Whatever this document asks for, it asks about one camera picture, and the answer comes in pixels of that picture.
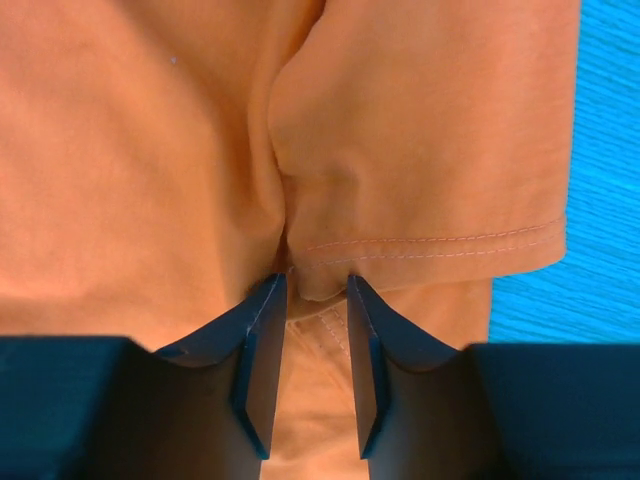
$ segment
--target orange t-shirt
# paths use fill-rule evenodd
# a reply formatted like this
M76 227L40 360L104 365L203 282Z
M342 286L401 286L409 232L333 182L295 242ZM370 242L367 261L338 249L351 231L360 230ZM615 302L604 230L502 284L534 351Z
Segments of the orange t-shirt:
M577 1L0 6L0 332L154 349L287 271L265 479L364 479L363 275L454 346L564 254Z

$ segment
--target blue textured background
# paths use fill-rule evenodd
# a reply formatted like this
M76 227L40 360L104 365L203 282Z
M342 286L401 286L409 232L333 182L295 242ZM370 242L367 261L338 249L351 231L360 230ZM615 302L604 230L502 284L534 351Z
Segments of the blue textured background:
M582 7L569 253L495 282L491 341L640 342L640 0Z

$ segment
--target black plastic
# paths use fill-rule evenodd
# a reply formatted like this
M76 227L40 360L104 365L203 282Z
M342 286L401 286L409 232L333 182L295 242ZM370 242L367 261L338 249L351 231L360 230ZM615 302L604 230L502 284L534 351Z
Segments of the black plastic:
M257 480L286 280L150 353L118 337L0 337L0 479Z
M371 479L640 478L640 346L457 351L360 277L349 279L348 303Z

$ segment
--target stitching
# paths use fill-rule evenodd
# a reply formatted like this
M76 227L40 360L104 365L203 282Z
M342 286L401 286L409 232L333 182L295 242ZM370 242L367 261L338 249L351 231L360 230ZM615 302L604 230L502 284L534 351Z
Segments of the stitching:
M342 349L344 354L348 357L349 354L347 353L347 349L344 348L344 345L342 344L342 342L340 341L340 339L336 335L336 332L334 332L333 329L329 326L329 324L327 322L325 322L324 316L322 314L320 314L318 316L320 317L320 321L324 324L324 326L327 327L327 330L329 330L329 333L331 334L331 336L335 339L336 342L338 342L338 345L340 346L340 348Z
M364 256L364 257L352 257L352 258L344 258L344 259L340 259L340 260L331 260L331 261L326 261L326 262L319 262L319 263L315 263L312 265L307 265L307 266L301 266L301 267L296 267L298 270L302 270L302 269L315 269L315 268L319 268L323 265L336 265L339 263L348 263L348 262L355 262L355 261L361 261L361 260L377 260L377 259L384 259L384 260L408 260L408 259L414 259L414 258L449 258L449 257L466 257L466 256L471 256L471 255L489 255L492 253L499 253L499 252L509 252L509 251L513 251L513 250L519 250L522 248L528 248L528 247L533 247L534 245L540 245L542 243L546 243L546 242L550 242L551 240L553 240L554 238L559 237L560 235L562 235L562 232L560 233L556 233L548 238L543 238L542 240L539 240L537 242L533 242L533 243L527 243L525 245L519 245L517 247L508 247L508 248L498 248L495 250L484 250L484 251L475 251L475 252L460 252L460 253L434 253L434 254L430 254L430 255L368 255L368 256Z
M313 247L308 247L306 251L313 250L321 250L324 248L344 246L344 245L356 245L361 243L424 243L424 242L460 242L460 241L468 241L468 240L481 240L483 238L497 238L497 237L506 237L509 235L516 235L518 233L531 232L534 230L540 230L546 227L550 227L556 223L561 222L564 219L564 216L557 218L551 222L544 223L542 225L535 225L533 227L520 228L518 230L510 230L508 232L501 233L489 233L486 235L475 235L472 237L449 237L449 238L381 238L381 239L372 239L372 240L350 240L345 242L331 242L325 243L323 245L316 245Z
M338 310L336 310L336 307L331 307L331 311L336 316L336 318L340 321L340 325L342 325L344 327L344 329L346 330L347 326L344 324L344 320L342 319L342 315L340 315L340 312L338 312Z
M331 307L331 311L336 316L336 318L340 322L340 325L342 325L342 328L344 328L344 330L346 332L347 331L347 326L344 324L344 320L342 319L342 315L340 315L340 312L338 312L338 310L336 310L336 307ZM351 355L349 355L349 352L347 351L346 348L344 349L344 353L347 354L347 357L351 358Z

